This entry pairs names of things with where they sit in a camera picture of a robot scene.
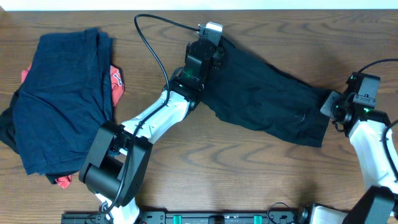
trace cable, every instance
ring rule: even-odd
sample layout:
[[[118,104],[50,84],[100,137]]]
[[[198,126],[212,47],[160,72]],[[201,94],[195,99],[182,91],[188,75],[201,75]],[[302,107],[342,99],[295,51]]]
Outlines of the cable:
[[[365,69],[369,68],[370,66],[373,66],[373,65],[375,65],[375,64],[377,64],[377,63],[383,63],[383,62],[398,62],[398,58],[387,58],[387,59],[382,59],[382,60],[378,60],[378,61],[372,62],[372,63],[370,63],[369,65],[367,65],[367,66],[365,66],[365,67],[359,69],[358,72],[361,73],[361,72],[363,72]]]
[[[267,218],[268,218],[269,221],[271,221],[273,224],[278,224],[278,223],[276,223],[276,222],[274,221],[274,218],[271,218],[271,217],[269,216],[269,212],[272,210],[272,208],[274,208],[275,205],[285,205],[285,206],[290,210],[290,212],[293,213],[293,215],[294,215],[293,221],[288,222],[288,223],[286,223],[286,224],[293,224],[293,223],[296,222],[296,218],[297,218],[296,213],[294,213],[294,212],[293,212],[293,209],[291,209],[288,205],[286,205],[286,204],[283,203],[283,202],[276,202],[275,204],[271,205],[271,207],[268,209],[268,211],[267,211]]]
[[[149,49],[149,51],[152,53],[152,55],[153,55],[154,58],[156,59],[157,63],[159,64],[160,69],[161,69],[162,72],[163,72],[163,75],[164,75],[164,78],[165,78],[165,81],[166,81],[167,96],[166,96],[165,101],[164,101],[158,108],[156,108],[154,111],[152,111],[152,112],[151,112],[150,114],[148,114],[145,118],[143,118],[141,121],[138,122],[138,125],[137,125],[137,127],[135,128],[135,130],[134,130],[134,132],[133,132],[133,134],[132,134],[132,143],[131,143],[131,147],[130,147],[129,149],[127,149],[126,160],[124,161],[124,169],[123,169],[123,173],[122,173],[122,178],[121,178],[120,185],[119,185],[118,191],[117,191],[117,193],[116,193],[116,196],[115,196],[114,200],[112,201],[112,204],[111,204],[105,211],[100,211],[100,212],[99,212],[100,214],[109,215],[109,213],[111,212],[112,208],[117,204],[117,201],[119,200],[119,197],[120,197],[120,195],[121,195],[121,192],[123,191],[123,187],[124,187],[124,184],[125,184],[125,181],[126,181],[127,170],[128,170],[128,167],[129,167],[130,160],[133,159],[133,158],[132,158],[132,157],[133,157],[133,155],[132,155],[132,150],[133,150],[133,147],[134,147],[134,143],[135,143],[135,140],[136,140],[136,136],[137,136],[138,130],[140,130],[140,128],[142,128],[142,125],[144,125],[144,123],[145,123],[151,116],[153,116],[154,114],[156,114],[160,109],[162,109],[165,105],[167,105],[167,102],[169,102],[169,98],[170,98],[169,78],[168,78],[168,76],[167,76],[167,72],[166,72],[166,70],[165,70],[165,68],[164,68],[164,66],[163,66],[163,64],[162,64],[162,62],[160,61],[160,59],[158,58],[158,56],[156,55],[156,53],[154,52],[154,50],[152,49],[152,47],[149,45],[149,43],[148,43],[148,41],[145,39],[144,35],[142,34],[142,32],[141,32],[141,30],[140,30],[140,28],[139,28],[139,26],[138,26],[138,22],[137,22],[137,18],[138,18],[138,17],[150,17],[150,18],[153,18],[153,19],[158,19],[158,20],[161,20],[161,21],[164,21],[164,22],[168,22],[168,23],[170,23],[170,24],[173,24],[173,25],[178,26],[178,27],[181,27],[181,28],[185,28],[185,29],[193,30],[193,31],[199,31],[199,29],[196,29],[196,28],[193,28],[193,27],[189,27],[189,26],[185,26],[185,25],[182,25],[182,24],[179,24],[179,23],[170,21],[170,20],[168,20],[168,19],[165,19],[165,18],[163,18],[163,17],[154,16],[154,15],[150,15],[150,14],[137,14],[137,15],[134,17],[134,25],[135,25],[135,27],[136,27],[136,29],[137,29],[137,32],[138,32],[139,36],[141,37],[142,41],[145,43],[145,45],[147,46],[147,48]]]
[[[388,132],[388,130],[390,130],[394,125],[396,125],[397,123],[398,123],[398,120],[396,120],[396,121],[394,121],[393,123],[391,123],[390,125],[388,125],[388,126],[385,128],[385,130],[383,131],[382,137],[381,137],[381,141],[382,141],[382,143],[383,143],[384,152],[386,153],[388,162],[390,163],[391,169],[392,169],[392,171],[393,171],[393,173],[394,173],[394,175],[395,175],[395,177],[396,177],[396,182],[398,181],[398,171],[397,171],[397,168],[396,168],[395,165],[394,165],[394,162],[392,161],[390,151],[388,150],[388,147],[387,147],[387,140],[388,140],[388,139],[387,139],[387,132]]]

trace red cloth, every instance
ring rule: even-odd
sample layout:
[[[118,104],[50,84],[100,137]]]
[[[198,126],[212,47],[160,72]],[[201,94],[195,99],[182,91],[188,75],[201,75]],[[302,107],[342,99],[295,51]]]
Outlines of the red cloth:
[[[21,72],[21,83],[23,83],[26,79],[27,74],[29,73],[32,64],[26,70]],[[120,98],[124,93],[124,83],[120,76],[120,71],[116,67],[111,65],[111,70],[109,72],[111,75],[111,85],[112,85],[112,104],[116,106],[119,102]],[[66,177],[59,177],[55,180],[55,182],[61,186],[63,189],[67,188],[72,182],[72,175],[68,175]]]

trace navy fabric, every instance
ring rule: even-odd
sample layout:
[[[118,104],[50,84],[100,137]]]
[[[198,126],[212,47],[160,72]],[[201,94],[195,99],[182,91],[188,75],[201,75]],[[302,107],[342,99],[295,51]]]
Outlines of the navy fabric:
[[[226,39],[220,70],[212,70],[201,98],[228,123],[281,140],[321,147],[329,118],[320,108],[330,90],[314,88],[237,49]]]
[[[40,38],[13,111],[28,175],[79,170],[98,128],[113,119],[111,45],[97,29]]]

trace wooden surface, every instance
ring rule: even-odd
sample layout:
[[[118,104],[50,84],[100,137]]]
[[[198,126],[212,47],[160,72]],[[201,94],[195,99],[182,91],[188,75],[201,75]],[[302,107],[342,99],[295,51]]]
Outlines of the wooden surface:
[[[122,68],[126,83],[116,119],[140,113],[159,97],[164,78],[134,28],[137,13],[6,13],[0,23],[0,110],[19,87],[21,70],[32,61],[42,34],[100,27],[114,37],[113,63]],[[189,26],[223,24],[238,47],[313,86],[338,91],[346,88],[352,71],[398,57],[397,11],[151,13]],[[153,19],[139,23],[169,74],[183,65],[186,44],[197,40],[194,32]],[[398,118],[397,71],[398,63],[367,70],[381,77],[377,108],[391,120]],[[137,203],[171,211],[266,210],[274,202],[348,209],[363,193],[355,151],[332,125],[322,148],[296,146],[221,122],[200,104],[154,146]],[[98,205],[77,175],[66,190],[44,176],[26,176],[19,156],[0,144],[0,223],[59,223],[65,211],[92,211]]]

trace black cable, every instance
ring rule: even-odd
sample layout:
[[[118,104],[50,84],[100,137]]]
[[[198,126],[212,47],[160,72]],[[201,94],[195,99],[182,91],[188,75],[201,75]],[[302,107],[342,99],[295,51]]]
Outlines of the black cable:
[[[398,62],[398,58],[387,58],[387,59],[383,59],[383,60],[378,60],[378,61],[372,62],[372,63],[370,63],[369,65],[367,65],[367,66],[365,66],[365,67],[359,69],[358,72],[361,73],[361,72],[363,72],[365,69],[369,68],[370,66],[373,66],[373,65],[375,65],[375,64],[377,64],[377,63],[383,63],[383,62]]]
[[[167,72],[166,72],[166,70],[165,70],[165,68],[164,68],[164,66],[163,66],[163,64],[162,64],[162,62],[160,61],[160,59],[158,58],[158,56],[156,55],[156,53],[154,52],[154,50],[152,49],[152,47],[149,45],[149,43],[148,43],[148,41],[145,39],[144,35],[142,34],[142,32],[141,32],[141,30],[140,30],[140,28],[139,28],[139,26],[138,26],[138,23],[137,23],[137,18],[138,18],[138,17],[150,17],[150,18],[154,18],[154,19],[159,19],[159,20],[162,20],[162,21],[164,21],[164,22],[168,22],[168,23],[173,24],[173,25],[175,25],[175,26],[181,27],[181,28],[185,28],[185,29],[189,29],[189,30],[193,30],[193,31],[199,31],[199,29],[196,29],[196,28],[193,28],[193,27],[189,27],[189,26],[185,26],[185,25],[182,25],[182,24],[179,24],[179,23],[170,21],[170,20],[168,20],[168,19],[165,19],[165,18],[163,18],[163,17],[154,16],[154,15],[150,15],[150,14],[138,14],[138,15],[136,15],[136,16],[134,17],[134,25],[135,25],[135,27],[136,27],[136,29],[137,29],[137,32],[138,32],[139,36],[141,37],[142,41],[144,41],[145,45],[147,46],[147,48],[149,49],[149,51],[152,53],[152,55],[153,55],[154,58],[156,59],[157,63],[159,64],[160,69],[161,69],[162,72],[163,72],[163,75],[164,75],[164,78],[165,78],[165,81],[166,81],[167,96],[166,96],[165,101],[164,101],[158,108],[156,108],[154,111],[152,111],[150,114],[148,114],[148,115],[147,115],[145,118],[143,118],[140,122],[138,122],[138,125],[137,125],[137,127],[135,128],[135,130],[134,130],[134,132],[133,132],[133,134],[132,134],[132,143],[131,143],[131,147],[130,147],[129,149],[127,149],[126,160],[124,161],[124,169],[123,169],[123,173],[122,173],[122,178],[121,178],[120,185],[119,185],[118,191],[117,191],[117,193],[116,193],[116,196],[115,196],[114,200],[112,201],[112,204],[111,204],[105,211],[100,211],[100,212],[99,212],[100,214],[109,215],[109,213],[111,212],[112,208],[117,204],[117,202],[118,202],[118,200],[119,200],[119,197],[120,197],[120,195],[121,195],[121,192],[123,191],[124,183],[125,183],[125,181],[126,181],[127,170],[128,170],[128,167],[129,167],[130,160],[133,160],[133,158],[132,158],[132,157],[133,157],[133,155],[132,155],[132,149],[133,149],[133,147],[134,147],[135,138],[136,138],[136,136],[137,136],[138,130],[140,130],[140,128],[142,128],[142,125],[144,125],[144,123],[145,123],[151,116],[153,116],[154,114],[156,114],[160,109],[162,109],[165,105],[167,105],[167,102],[169,102],[169,98],[170,98],[169,78],[168,78],[168,76],[167,76]]]
[[[294,215],[293,221],[288,222],[288,223],[286,223],[286,224],[293,224],[293,223],[296,222],[296,218],[297,218],[296,213],[294,213],[294,212],[293,212],[293,209],[291,209],[288,205],[286,205],[286,204],[283,203],[283,202],[276,202],[275,204],[271,205],[271,207],[268,209],[268,211],[267,211],[267,218],[268,218],[269,221],[271,221],[273,224],[278,224],[278,223],[276,223],[276,222],[274,221],[274,218],[271,218],[271,217],[269,216],[269,212],[272,210],[272,208],[274,208],[275,205],[285,205],[285,206],[290,210],[290,212],[293,213],[293,215]]]
[[[396,121],[394,121],[393,123],[391,123],[390,125],[388,125],[388,126],[385,128],[385,130],[383,131],[382,137],[381,137],[381,142],[383,143],[384,152],[386,153],[387,160],[388,160],[388,162],[390,163],[391,169],[392,169],[392,171],[393,171],[393,173],[394,173],[394,175],[395,175],[395,177],[396,177],[396,182],[398,181],[398,171],[397,171],[397,168],[396,168],[395,165],[394,165],[394,162],[392,161],[390,151],[388,150],[388,147],[387,147],[387,140],[388,140],[388,139],[387,139],[387,132],[388,132],[388,130],[390,130],[394,125],[396,125],[397,123],[398,123],[398,120],[396,120]]]

